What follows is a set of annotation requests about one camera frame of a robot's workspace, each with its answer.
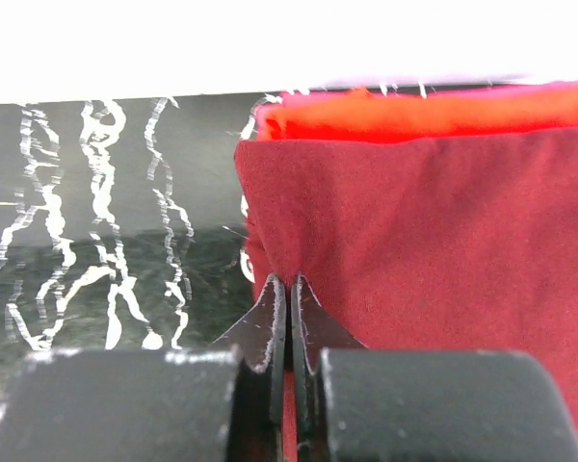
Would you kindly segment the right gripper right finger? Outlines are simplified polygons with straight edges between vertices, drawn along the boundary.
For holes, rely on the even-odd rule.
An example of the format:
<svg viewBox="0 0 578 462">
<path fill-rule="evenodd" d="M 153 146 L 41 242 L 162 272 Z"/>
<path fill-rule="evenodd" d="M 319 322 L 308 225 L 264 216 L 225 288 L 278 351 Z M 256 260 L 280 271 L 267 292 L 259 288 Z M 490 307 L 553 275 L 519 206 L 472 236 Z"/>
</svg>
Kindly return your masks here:
<svg viewBox="0 0 578 462">
<path fill-rule="evenodd" d="M 578 461 L 560 390 L 528 354 L 369 349 L 303 276 L 291 329 L 301 461 Z"/>
</svg>

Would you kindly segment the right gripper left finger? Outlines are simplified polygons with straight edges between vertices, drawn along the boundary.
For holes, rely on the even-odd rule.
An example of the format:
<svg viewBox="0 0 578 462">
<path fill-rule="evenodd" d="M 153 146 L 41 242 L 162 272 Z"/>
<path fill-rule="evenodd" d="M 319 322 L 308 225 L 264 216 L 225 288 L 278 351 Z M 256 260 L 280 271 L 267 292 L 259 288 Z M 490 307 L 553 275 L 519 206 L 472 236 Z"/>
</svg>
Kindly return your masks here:
<svg viewBox="0 0 578 462">
<path fill-rule="evenodd" d="M 211 346 L 34 352 L 0 399 L 0 461 L 279 461 L 285 288 Z"/>
</svg>

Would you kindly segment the dark red t-shirt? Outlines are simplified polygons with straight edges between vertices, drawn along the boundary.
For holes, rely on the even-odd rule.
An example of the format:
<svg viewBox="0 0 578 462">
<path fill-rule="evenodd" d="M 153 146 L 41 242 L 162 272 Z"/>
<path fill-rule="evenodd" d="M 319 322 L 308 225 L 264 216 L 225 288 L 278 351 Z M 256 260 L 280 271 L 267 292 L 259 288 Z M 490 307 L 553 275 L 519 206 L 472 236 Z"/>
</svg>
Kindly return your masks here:
<svg viewBox="0 0 578 462">
<path fill-rule="evenodd" d="M 306 276 L 372 348 L 516 349 L 578 428 L 578 127 L 350 141 L 242 141 L 256 290 Z"/>
</svg>

